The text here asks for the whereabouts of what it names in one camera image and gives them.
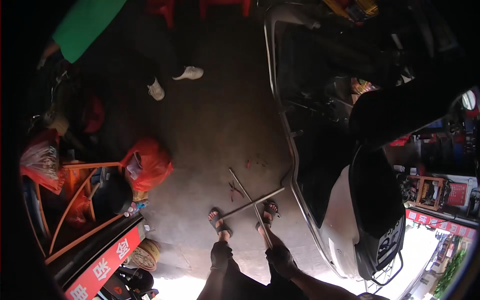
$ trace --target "green shirt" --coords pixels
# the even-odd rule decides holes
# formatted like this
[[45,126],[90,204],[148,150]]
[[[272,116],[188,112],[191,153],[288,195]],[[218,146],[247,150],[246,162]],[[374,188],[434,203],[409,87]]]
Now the green shirt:
[[126,0],[77,0],[53,34],[63,57],[74,63],[115,18]]

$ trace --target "red plastic stool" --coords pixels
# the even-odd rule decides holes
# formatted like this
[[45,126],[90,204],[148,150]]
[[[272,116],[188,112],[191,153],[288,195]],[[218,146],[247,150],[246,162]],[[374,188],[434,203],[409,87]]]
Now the red plastic stool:
[[250,9],[250,0],[200,0],[200,17],[202,20],[206,19],[207,6],[208,5],[228,5],[228,4],[241,4],[242,15],[248,17],[248,11]]
[[148,14],[162,14],[168,28],[173,28],[173,10],[175,0],[148,0],[146,11]]

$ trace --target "pliers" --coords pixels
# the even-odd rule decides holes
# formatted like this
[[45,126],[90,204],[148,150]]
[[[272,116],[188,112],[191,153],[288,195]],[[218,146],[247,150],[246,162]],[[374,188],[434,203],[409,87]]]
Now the pliers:
[[233,202],[233,193],[237,192],[242,198],[245,198],[245,196],[243,195],[242,192],[240,192],[239,190],[237,190],[237,188],[235,188],[235,182],[232,181],[232,183],[228,183],[228,185],[230,186],[230,201]]

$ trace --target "red poster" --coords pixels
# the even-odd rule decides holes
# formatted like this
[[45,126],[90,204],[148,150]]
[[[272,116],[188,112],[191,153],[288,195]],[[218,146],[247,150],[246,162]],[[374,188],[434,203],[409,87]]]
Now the red poster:
[[426,214],[422,214],[419,212],[415,212],[409,209],[406,209],[405,211],[406,211],[407,218],[417,223],[425,224],[430,227],[440,228],[446,231],[450,231],[450,233],[453,233],[461,237],[466,237],[469,239],[472,239],[475,236],[475,233],[476,233],[475,229],[458,225],[458,224],[445,221],[443,219],[439,219]]
[[91,300],[118,266],[140,244],[137,227],[112,245],[102,256],[91,264],[65,292],[70,300]]

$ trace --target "person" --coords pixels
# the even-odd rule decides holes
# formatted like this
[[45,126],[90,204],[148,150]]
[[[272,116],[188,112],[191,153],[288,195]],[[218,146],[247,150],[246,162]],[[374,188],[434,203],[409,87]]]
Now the person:
[[[271,274],[270,284],[265,286],[240,272],[238,264],[233,260],[232,249],[228,246],[233,232],[221,220],[219,209],[214,207],[208,220],[218,234],[218,242],[214,243],[211,250],[210,274],[197,300],[387,300],[369,293],[356,296],[344,288],[322,282],[302,272],[285,244],[271,230],[273,217],[278,213],[278,205],[270,201],[264,204],[264,208],[263,222],[266,232],[260,222],[257,223],[256,230],[262,236],[267,249],[265,254]],[[272,249],[268,247],[266,234],[270,237]]]
[[[203,69],[180,63],[167,33],[145,7],[145,0],[77,0],[53,33],[40,64],[58,50],[70,63],[81,64],[91,48],[107,59],[116,47],[127,45],[163,67],[173,80],[201,78]],[[162,100],[165,91],[157,77],[146,77],[149,95]]]

